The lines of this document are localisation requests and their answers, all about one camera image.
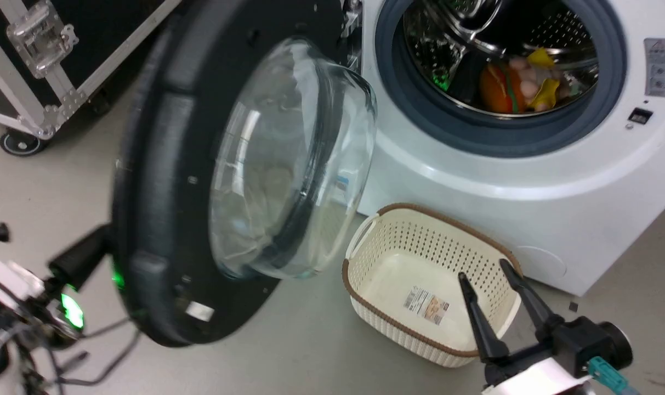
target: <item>teal connector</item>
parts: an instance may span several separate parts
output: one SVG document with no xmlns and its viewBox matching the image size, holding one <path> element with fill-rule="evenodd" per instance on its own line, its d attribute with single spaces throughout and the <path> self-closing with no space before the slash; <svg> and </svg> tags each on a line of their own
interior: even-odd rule
<svg viewBox="0 0 665 395">
<path fill-rule="evenodd" d="M 627 379 L 601 357 L 588 362 L 588 374 L 616 395 L 639 395 L 638 391 L 629 386 Z"/>
</svg>

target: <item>plush toy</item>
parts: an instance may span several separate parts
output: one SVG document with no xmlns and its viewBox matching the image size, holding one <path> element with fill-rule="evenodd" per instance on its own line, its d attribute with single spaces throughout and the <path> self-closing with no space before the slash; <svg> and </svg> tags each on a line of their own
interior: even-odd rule
<svg viewBox="0 0 665 395">
<path fill-rule="evenodd" d="M 509 62 L 490 62 L 481 72 L 479 90 L 486 107 L 502 114 L 552 109 L 570 95 L 562 72 L 545 50 Z"/>
</svg>

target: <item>plastic basket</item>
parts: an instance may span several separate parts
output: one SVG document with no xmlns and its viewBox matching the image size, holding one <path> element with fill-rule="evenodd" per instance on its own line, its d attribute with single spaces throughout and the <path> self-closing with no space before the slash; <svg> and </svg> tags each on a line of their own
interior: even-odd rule
<svg viewBox="0 0 665 395">
<path fill-rule="evenodd" d="M 456 368 L 478 357 L 458 273 L 468 276 L 498 337 L 520 308 L 500 258 L 522 274 L 510 251 L 477 230 L 401 203 L 360 225 L 342 277 L 354 310 L 369 325 L 420 357 Z"/>
</svg>

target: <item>small black square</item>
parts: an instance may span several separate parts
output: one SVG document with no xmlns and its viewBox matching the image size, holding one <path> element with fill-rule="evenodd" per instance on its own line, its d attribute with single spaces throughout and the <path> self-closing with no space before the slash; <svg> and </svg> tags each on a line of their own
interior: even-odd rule
<svg viewBox="0 0 665 395">
<path fill-rule="evenodd" d="M 630 120 L 632 122 L 637 122 L 641 123 L 642 125 L 646 125 L 646 123 L 649 121 L 651 118 L 651 115 L 653 115 L 653 112 L 645 110 L 644 108 L 635 108 L 632 114 L 630 114 Z"/>
</svg>

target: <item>brown basket rim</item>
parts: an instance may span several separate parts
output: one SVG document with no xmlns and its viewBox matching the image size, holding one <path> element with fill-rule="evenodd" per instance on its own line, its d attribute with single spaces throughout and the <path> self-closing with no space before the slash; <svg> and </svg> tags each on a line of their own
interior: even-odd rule
<svg viewBox="0 0 665 395">
<path fill-rule="evenodd" d="M 415 205 L 412 203 L 393 203 L 392 205 L 388 205 L 383 207 L 382 209 L 378 210 L 378 215 L 382 216 L 385 213 L 391 212 L 392 210 L 399 210 L 399 209 L 409 209 L 409 210 L 414 210 L 420 213 L 423 213 L 424 215 L 427 215 L 428 217 L 433 217 L 435 219 L 439 219 L 442 222 L 448 223 L 449 225 L 452 225 L 455 228 L 458 228 L 460 230 L 465 231 L 466 233 L 484 241 L 485 243 L 491 245 L 494 247 L 496 250 L 500 251 L 503 255 L 505 255 L 508 260 L 513 264 L 513 267 L 515 267 L 515 270 L 517 270 L 520 275 L 522 275 L 522 268 L 520 267 L 520 262 L 518 262 L 518 259 L 515 258 L 515 255 L 513 255 L 510 250 L 505 248 L 503 245 L 499 244 L 497 241 L 493 240 L 492 238 L 488 237 L 487 235 L 483 235 L 483 233 L 479 232 L 478 230 L 475 230 L 474 228 L 471 228 L 469 225 L 465 225 L 462 222 L 459 222 L 451 217 L 448 217 L 446 215 L 443 215 L 443 213 L 438 213 L 433 210 L 430 210 L 426 207 L 422 207 L 420 205 Z M 344 287 L 347 289 L 347 292 L 349 292 L 349 295 L 354 298 L 354 300 L 357 300 L 361 305 L 364 307 L 368 308 L 371 310 L 372 313 L 375 315 L 378 315 L 381 317 L 383 320 L 387 321 L 390 323 L 390 325 L 393 325 L 399 330 L 402 330 L 403 332 L 407 333 L 408 335 L 411 335 L 412 337 L 416 338 L 417 340 L 420 340 L 423 343 L 427 343 L 428 345 L 435 347 L 445 353 L 448 353 L 450 355 L 453 355 L 455 357 L 462 357 L 462 358 L 475 358 L 478 357 L 478 350 L 473 350 L 470 352 L 465 352 L 465 351 L 460 351 L 460 350 L 455 350 L 451 347 L 447 347 L 445 345 L 442 345 L 441 343 L 437 343 L 434 340 L 431 340 L 416 331 L 408 328 L 407 326 L 403 325 L 402 323 L 399 323 L 397 320 L 394 320 L 393 318 L 389 317 L 387 314 L 383 313 L 381 310 L 379 310 L 377 307 L 372 305 L 371 303 L 367 302 L 364 298 L 361 297 L 353 288 L 352 285 L 349 283 L 349 275 L 348 275 L 348 270 L 349 270 L 349 260 L 345 258 L 343 264 L 342 264 L 342 281 L 344 282 Z"/>
</svg>

